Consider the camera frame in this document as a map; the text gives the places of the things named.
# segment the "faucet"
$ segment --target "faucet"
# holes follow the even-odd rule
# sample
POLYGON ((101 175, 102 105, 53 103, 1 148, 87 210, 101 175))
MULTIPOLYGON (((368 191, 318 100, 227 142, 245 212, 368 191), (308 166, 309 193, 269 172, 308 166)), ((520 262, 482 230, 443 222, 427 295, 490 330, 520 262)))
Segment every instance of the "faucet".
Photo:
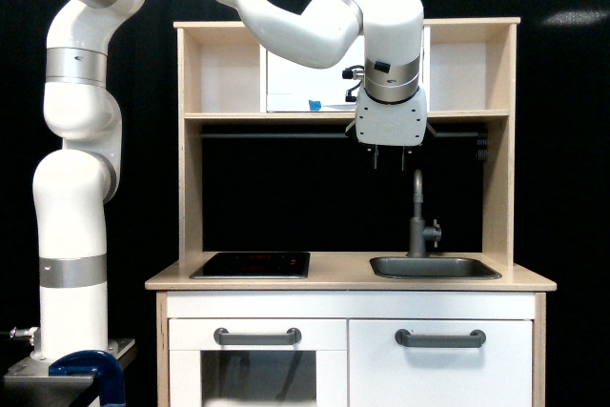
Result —
POLYGON ((435 247, 440 240, 440 226, 434 220, 433 226, 426 226, 426 220, 421 217, 423 203, 423 185, 421 170, 416 170, 413 176, 413 217, 409 221, 409 253, 407 257, 428 257, 426 241, 434 241, 435 247))

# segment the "black stovetop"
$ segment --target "black stovetop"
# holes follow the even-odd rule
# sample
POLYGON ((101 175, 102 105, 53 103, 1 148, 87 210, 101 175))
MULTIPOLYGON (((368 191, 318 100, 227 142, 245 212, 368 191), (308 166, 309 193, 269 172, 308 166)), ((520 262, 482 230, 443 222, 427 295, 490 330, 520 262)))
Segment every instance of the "black stovetop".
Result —
POLYGON ((307 278, 307 252, 220 252, 191 278, 307 278))

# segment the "gray handle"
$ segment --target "gray handle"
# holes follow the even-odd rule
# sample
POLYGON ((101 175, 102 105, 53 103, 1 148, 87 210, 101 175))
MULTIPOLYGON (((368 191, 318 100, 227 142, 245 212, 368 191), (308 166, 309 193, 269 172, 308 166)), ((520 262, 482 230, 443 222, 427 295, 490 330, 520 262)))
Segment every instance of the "gray handle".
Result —
POLYGON ((395 334, 396 343, 403 347, 415 348, 480 348, 487 336, 475 329, 469 336, 412 336, 406 329, 395 334))
POLYGON ((301 332, 290 328, 286 334, 231 334, 218 328, 213 339, 218 345, 295 345, 301 341, 301 332))

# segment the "stainless steel sink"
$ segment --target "stainless steel sink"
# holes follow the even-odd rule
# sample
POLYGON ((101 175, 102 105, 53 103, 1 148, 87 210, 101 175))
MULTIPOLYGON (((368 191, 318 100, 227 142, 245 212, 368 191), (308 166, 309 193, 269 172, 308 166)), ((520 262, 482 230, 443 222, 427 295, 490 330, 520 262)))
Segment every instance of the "stainless steel sink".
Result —
POLYGON ((374 257, 371 266, 388 278, 462 278, 492 280, 502 275, 477 259, 465 257, 374 257))

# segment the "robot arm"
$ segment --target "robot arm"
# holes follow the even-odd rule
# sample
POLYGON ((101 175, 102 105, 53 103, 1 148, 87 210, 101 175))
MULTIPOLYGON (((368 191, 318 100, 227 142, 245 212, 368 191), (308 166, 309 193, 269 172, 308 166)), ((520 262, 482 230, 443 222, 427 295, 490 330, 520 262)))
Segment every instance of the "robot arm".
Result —
POLYGON ((363 90, 356 136, 375 145, 415 146, 426 127, 419 87, 423 7, 419 0, 313 0, 302 14, 267 0, 216 0, 235 8, 267 50, 307 67, 336 64, 364 35, 363 90))
MULTIPOLYGON (((336 64, 363 34, 357 139, 374 145, 421 142, 426 99, 418 84, 419 0, 313 0, 300 15, 267 0, 216 1, 237 9, 267 50, 312 68, 336 64)), ((106 347, 103 203, 118 184, 121 141, 120 110, 105 88, 106 54, 112 34, 143 2, 71 0, 48 35, 45 119, 64 143, 62 151, 43 159, 33 183, 46 358, 106 347)))

